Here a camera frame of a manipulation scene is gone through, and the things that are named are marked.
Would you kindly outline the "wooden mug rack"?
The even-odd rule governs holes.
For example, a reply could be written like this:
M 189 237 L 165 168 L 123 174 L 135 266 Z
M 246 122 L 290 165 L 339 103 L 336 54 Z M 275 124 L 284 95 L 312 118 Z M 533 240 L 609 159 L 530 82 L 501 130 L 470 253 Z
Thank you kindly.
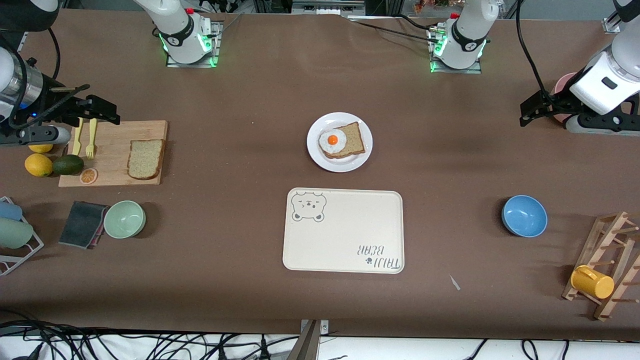
M 570 276 L 581 265 L 610 276 L 615 282 L 614 292 L 599 300 L 574 289 Z M 640 212 L 597 217 L 572 272 L 562 298 L 572 301 L 582 296 L 592 301 L 596 305 L 593 318 L 598 321 L 610 319 L 617 305 L 640 304 Z

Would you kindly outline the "brown bread slice under egg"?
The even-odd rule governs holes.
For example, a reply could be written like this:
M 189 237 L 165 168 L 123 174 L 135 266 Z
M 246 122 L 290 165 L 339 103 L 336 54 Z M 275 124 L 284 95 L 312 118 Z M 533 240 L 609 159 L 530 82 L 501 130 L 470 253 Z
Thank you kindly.
M 366 152 L 364 142 L 362 140 L 361 129 L 357 121 L 343 125 L 334 129 L 343 130 L 347 135 L 346 148 L 336 157 L 325 157 L 332 159 L 346 158 L 352 155 L 361 155 Z

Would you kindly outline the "cream bear print tray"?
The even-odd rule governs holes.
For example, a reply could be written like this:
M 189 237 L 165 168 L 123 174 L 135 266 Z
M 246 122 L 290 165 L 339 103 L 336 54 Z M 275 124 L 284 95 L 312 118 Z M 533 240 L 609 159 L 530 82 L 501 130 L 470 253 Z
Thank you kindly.
M 290 271 L 399 274 L 405 267 L 402 196 L 384 190 L 291 189 L 282 262 Z

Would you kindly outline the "yellow plastic fork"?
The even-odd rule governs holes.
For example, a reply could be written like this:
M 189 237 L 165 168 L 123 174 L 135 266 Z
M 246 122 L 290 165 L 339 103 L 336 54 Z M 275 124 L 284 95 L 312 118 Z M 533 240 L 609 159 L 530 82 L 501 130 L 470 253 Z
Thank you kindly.
M 96 135 L 98 132 L 98 119 L 92 118 L 89 121 L 89 143 L 86 146 L 86 158 L 92 161 L 96 152 Z

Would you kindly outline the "yellow plastic knife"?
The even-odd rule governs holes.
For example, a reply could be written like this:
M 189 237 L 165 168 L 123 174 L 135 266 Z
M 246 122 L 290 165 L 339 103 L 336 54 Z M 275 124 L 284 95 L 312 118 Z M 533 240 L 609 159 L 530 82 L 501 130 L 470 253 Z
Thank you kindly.
M 82 139 L 83 122 L 84 122 L 84 118 L 79 117 L 78 125 L 74 128 L 74 138 L 73 138 L 73 145 L 71 149 L 71 155 L 74 155 L 76 157 L 80 156 L 80 151 L 82 150 L 81 139 Z

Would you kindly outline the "white round plate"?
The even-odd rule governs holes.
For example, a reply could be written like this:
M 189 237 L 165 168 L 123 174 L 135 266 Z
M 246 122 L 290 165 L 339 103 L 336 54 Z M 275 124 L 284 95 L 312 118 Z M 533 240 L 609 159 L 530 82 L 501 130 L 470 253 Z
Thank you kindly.
M 363 144 L 364 153 L 351 154 L 343 158 L 329 158 L 324 155 L 320 146 L 320 136 L 322 133 L 356 123 L 359 129 L 359 136 Z M 362 167 L 370 158 L 374 146 L 373 135 L 368 125 L 358 116 L 348 112 L 331 112 L 325 114 L 314 121 L 306 136 L 307 152 L 311 159 L 323 168 L 332 173 L 349 173 Z

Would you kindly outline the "wooden cutting board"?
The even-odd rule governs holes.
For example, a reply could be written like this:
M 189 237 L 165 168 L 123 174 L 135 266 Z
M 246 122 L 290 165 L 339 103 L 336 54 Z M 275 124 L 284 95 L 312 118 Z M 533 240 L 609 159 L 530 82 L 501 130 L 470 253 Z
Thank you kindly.
M 86 168 L 96 169 L 95 182 L 83 184 L 80 176 L 61 175 L 58 177 L 58 187 L 137 186 L 161 183 L 161 171 L 155 178 L 147 180 L 131 178 L 128 175 L 128 158 L 131 141 L 167 139 L 169 123 L 166 120 L 121 121 L 120 125 L 99 121 L 96 126 L 94 159 L 91 161 L 87 160 L 85 153 L 85 148 L 89 144 L 89 128 L 89 123 L 86 121 L 79 140 L 82 144 L 80 157 L 84 160 Z

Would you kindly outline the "yellow mug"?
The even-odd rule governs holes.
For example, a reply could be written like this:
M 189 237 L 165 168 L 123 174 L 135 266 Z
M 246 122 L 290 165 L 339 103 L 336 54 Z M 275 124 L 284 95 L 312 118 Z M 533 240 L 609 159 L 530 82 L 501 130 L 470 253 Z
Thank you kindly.
M 580 265 L 572 272 L 570 285 L 598 300 L 608 298 L 615 289 L 615 281 L 611 276 L 605 275 L 588 265 Z

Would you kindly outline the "brown bread slice sandwich lid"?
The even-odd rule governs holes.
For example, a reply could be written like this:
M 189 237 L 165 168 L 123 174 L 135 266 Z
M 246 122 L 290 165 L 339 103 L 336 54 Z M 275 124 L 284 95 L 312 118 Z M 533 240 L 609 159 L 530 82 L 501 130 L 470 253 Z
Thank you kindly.
M 132 140 L 127 160 L 127 175 L 135 180 L 151 180 L 162 169 L 164 139 Z

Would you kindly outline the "pale green cup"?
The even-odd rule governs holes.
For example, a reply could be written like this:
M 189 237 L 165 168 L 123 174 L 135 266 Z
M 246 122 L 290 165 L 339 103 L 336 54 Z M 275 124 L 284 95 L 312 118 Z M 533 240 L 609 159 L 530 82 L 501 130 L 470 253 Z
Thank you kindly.
M 9 218 L 0 218 L 0 248 L 20 249 L 34 235 L 34 228 L 29 223 Z

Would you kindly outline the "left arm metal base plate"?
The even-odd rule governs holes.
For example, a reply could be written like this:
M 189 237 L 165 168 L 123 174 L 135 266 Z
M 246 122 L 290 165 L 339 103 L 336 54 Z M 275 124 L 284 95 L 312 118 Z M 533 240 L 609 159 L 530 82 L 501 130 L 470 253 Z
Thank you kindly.
M 483 47 L 480 47 L 480 51 L 475 56 L 473 64 L 464 69 L 456 69 L 448 66 L 442 59 L 437 57 L 437 52 L 441 51 L 447 44 L 447 36 L 445 35 L 446 28 L 445 22 L 438 22 L 435 25 L 430 25 L 426 30 L 427 38 L 430 40 L 437 40 L 429 44 L 429 56 L 430 56 L 430 72 L 431 73 L 449 73 L 449 74 L 463 74 L 463 75 L 480 75 L 482 73 L 482 64 L 480 56 L 483 54 Z

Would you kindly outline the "aluminium corner profile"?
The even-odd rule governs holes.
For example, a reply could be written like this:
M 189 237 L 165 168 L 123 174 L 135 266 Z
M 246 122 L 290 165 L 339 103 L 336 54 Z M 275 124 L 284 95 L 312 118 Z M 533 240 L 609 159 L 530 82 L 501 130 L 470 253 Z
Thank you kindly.
M 604 18 L 602 28 L 606 34 L 619 34 L 621 29 L 624 28 L 624 23 L 627 23 L 627 13 L 630 11 L 627 7 L 633 2 L 633 0 L 612 0 L 614 5 L 614 11 Z

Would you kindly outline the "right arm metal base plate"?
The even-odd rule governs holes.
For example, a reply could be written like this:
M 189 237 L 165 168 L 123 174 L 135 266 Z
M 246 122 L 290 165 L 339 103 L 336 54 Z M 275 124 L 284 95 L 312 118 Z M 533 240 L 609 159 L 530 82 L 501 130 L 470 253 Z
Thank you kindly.
M 160 34 L 168 68 L 215 68 L 222 43 L 223 22 L 192 14 L 190 32 Z

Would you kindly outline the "grey background box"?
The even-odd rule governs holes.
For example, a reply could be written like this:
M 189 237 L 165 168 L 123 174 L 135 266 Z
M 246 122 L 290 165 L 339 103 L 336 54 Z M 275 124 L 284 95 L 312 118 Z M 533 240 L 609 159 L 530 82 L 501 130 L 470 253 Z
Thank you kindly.
M 291 0 L 291 14 L 365 16 L 365 0 Z

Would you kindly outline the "blue bowl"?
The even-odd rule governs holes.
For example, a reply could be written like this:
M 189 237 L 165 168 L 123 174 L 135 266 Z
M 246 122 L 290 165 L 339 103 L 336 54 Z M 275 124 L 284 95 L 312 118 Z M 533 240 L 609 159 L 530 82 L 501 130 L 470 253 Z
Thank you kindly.
M 502 207 L 501 217 L 506 230 L 528 239 L 544 233 L 548 224 L 546 208 L 539 200 L 527 194 L 508 198 Z

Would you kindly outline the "pale green bowl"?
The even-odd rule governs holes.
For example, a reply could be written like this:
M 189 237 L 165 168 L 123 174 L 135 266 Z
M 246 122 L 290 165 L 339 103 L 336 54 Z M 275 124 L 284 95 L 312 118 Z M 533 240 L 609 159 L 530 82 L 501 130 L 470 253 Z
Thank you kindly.
M 123 200 L 107 210 L 103 229 L 113 239 L 129 239 L 142 231 L 146 220 L 146 212 L 139 203 Z

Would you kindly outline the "dark grey folded cloth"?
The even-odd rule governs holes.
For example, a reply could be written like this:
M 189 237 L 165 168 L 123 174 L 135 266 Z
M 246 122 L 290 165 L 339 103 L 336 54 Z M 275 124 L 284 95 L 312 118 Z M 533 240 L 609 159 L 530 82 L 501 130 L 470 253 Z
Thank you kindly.
M 58 243 L 80 249 L 93 248 L 103 234 L 108 210 L 107 205 L 75 201 Z

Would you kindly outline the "fried egg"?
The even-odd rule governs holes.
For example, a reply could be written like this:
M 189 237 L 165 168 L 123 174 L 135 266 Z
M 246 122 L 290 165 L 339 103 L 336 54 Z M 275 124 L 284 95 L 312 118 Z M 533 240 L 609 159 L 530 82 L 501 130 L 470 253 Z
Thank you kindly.
M 318 146 L 328 158 L 338 157 L 345 150 L 348 137 L 341 129 L 330 129 L 320 134 Z

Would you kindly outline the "dark green avocado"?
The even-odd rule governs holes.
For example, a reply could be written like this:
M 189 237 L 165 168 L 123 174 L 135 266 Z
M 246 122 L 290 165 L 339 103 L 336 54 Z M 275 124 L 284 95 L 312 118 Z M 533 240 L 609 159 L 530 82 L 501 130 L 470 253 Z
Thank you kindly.
M 85 168 L 83 158 L 72 153 L 58 157 L 52 163 L 53 173 L 60 176 L 72 176 L 81 173 Z

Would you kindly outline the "pink bowl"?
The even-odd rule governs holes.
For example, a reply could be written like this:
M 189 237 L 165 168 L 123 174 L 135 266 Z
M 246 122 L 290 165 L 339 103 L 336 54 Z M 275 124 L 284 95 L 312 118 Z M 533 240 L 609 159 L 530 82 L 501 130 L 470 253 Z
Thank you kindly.
M 561 92 L 564 88 L 565 85 L 567 84 L 567 82 L 569 82 L 569 80 L 571 80 L 574 75 L 576 75 L 576 72 L 571 72 L 571 73 L 567 73 L 565 75 L 563 75 L 555 84 L 555 86 L 553 87 L 553 95 L 556 95 L 557 93 Z M 565 121 L 570 118 L 571 115 L 569 114 L 556 114 L 553 116 L 553 118 L 558 121 L 561 125 L 564 125 Z

